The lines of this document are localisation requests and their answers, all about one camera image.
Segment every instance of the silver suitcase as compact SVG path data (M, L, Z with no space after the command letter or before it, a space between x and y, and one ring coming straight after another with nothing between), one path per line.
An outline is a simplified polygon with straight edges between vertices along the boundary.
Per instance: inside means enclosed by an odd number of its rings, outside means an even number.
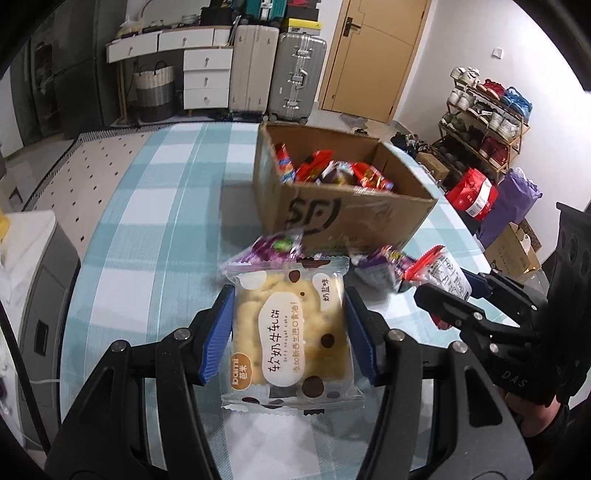
M229 109L231 112L265 113L279 29L240 25L236 29Z
M271 94L269 120L297 121L305 124L312 112L326 42L301 33L279 35Z

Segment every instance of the white sneaker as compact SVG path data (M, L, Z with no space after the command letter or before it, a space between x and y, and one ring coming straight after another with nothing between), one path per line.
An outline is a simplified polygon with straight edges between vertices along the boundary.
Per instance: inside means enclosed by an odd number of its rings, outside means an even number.
M458 101L458 100L460 99L460 97L462 96L462 93L463 93L463 92L462 92L461 90L459 90L459 89L457 89L457 88L454 88L454 89L452 90L452 92L450 93L450 95L449 95L449 98L447 99L447 101L448 101L449 103L451 103L452 105L457 105L457 101Z
M462 76L462 73L464 73L465 71L466 71L466 69L464 69L462 67L454 67L452 72L449 75L453 79L459 80L460 77Z
M472 105L474 105L474 102L476 102L475 95L471 95L470 93L467 93L467 92L462 92L462 96L457 101L456 106L460 110L463 110L465 112L468 107L471 107Z
M519 126L511 123L509 119L505 118L499 127L497 127L496 131L505 140L511 142L517 136Z
M503 117L501 117L496 112L492 112L492 117L488 122L488 128L490 128L491 130L494 130L496 132L496 129L499 128L502 121L503 121Z
M480 72L478 69L474 69L472 67L468 68L462 75L460 76L459 80L466 85L471 87L476 87L478 84L478 77L480 76Z

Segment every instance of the red bag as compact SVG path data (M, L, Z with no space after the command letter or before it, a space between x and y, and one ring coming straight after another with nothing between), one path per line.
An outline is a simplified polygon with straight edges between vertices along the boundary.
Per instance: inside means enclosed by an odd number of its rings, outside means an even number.
M499 192L484 174L469 168L466 174L445 198L456 210L466 212L476 220L482 220L491 211Z

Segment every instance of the purple bag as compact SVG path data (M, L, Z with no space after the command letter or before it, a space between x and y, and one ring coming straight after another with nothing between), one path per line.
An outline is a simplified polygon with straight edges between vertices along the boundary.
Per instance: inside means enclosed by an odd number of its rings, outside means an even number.
M476 232L476 238L484 248L497 239L509 222L523 221L535 201L542 197L538 186L528 180L520 168L510 168L496 189L499 196Z

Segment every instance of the blue gripper pad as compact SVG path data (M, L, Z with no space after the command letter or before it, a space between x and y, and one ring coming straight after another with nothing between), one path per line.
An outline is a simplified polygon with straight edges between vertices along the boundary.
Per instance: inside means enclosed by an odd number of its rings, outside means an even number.
M199 368L199 378L203 385L217 374L228 344L234 315L234 294L234 286L225 285L204 321L209 325L209 331L203 341L203 355Z
M363 308L365 311L359 312L358 309L361 309L359 302L363 304L357 291L352 287L346 288L345 315L347 318L349 339L353 347L353 352L355 353L355 358L361 369L361 373L363 373L364 377L367 377L372 385L375 385L379 377L379 370L376 362L376 349L363 321L361 320L361 316L366 316L369 312L364 304Z
M488 282L484 277L478 274L472 273L462 268L462 272L466 276L466 279L472 287L472 297L475 299L487 299L491 296L492 292L488 286Z

